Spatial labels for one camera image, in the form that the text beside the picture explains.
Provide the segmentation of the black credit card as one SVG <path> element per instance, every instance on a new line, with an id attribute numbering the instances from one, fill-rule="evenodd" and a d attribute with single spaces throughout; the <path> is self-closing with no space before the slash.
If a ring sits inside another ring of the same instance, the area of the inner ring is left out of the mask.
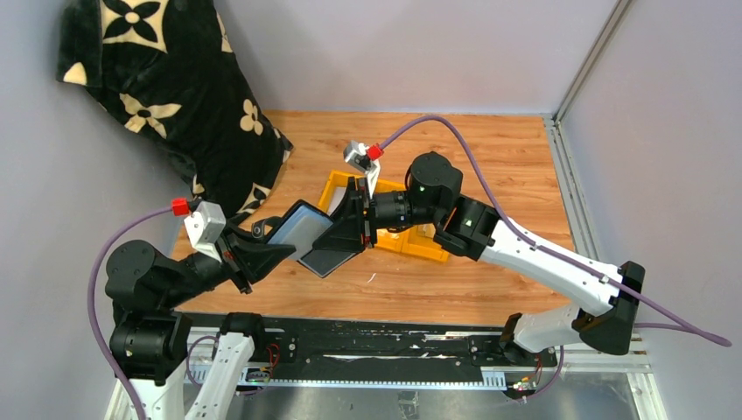
<path id="1" fill-rule="evenodd" d="M 325 278 L 354 256 L 355 253 L 345 251 L 314 249 L 298 262 L 317 277 Z"/>

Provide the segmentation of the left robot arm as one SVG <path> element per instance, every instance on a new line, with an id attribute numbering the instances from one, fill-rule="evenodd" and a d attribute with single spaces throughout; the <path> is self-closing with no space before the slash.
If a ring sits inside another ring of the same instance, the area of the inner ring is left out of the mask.
<path id="1" fill-rule="evenodd" d="M 230 312 L 224 318 L 206 379 L 186 405 L 193 320 L 177 308 L 227 280 L 250 291 L 294 251 L 292 245 L 255 240 L 238 227 L 220 235 L 216 258 L 194 253 L 175 261 L 142 240 L 113 251 L 105 292 L 114 306 L 115 329 L 103 348 L 136 418 L 226 418 L 242 370 L 269 347 L 263 317 Z"/>

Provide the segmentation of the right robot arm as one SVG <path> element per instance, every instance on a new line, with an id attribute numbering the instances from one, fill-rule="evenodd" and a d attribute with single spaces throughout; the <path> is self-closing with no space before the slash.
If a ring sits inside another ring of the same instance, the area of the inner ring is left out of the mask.
<path id="1" fill-rule="evenodd" d="M 597 262 L 520 230 L 501 210 L 461 194 L 462 180 L 436 152 L 415 158 L 403 191 L 373 193 L 366 179 L 350 178 L 307 264 L 318 263 L 325 277 L 373 247 L 380 229 L 431 225 L 432 240 L 447 253 L 518 271 L 570 299 L 563 308 L 510 316 L 500 336 L 504 352 L 535 354 L 582 342 L 605 354 L 627 354 L 644 268 Z"/>

